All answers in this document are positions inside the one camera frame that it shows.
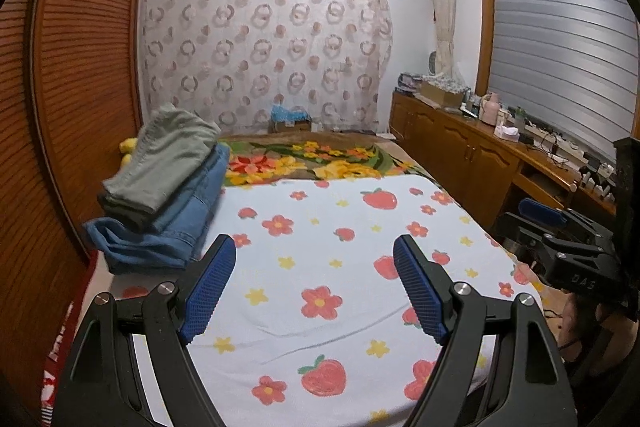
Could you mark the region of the person's right hand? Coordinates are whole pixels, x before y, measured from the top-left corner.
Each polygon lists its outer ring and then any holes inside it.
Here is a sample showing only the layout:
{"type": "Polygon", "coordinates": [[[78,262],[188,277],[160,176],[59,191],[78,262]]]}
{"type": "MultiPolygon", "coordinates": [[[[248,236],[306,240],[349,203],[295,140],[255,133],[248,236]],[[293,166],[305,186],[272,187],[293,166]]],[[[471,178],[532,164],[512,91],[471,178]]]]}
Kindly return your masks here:
{"type": "Polygon", "coordinates": [[[565,361],[576,361],[601,334],[606,333],[610,339],[598,363],[613,365],[631,353],[638,337],[638,321],[611,313],[602,305],[592,306],[575,294],[567,295],[561,317],[558,345],[565,361]]]}

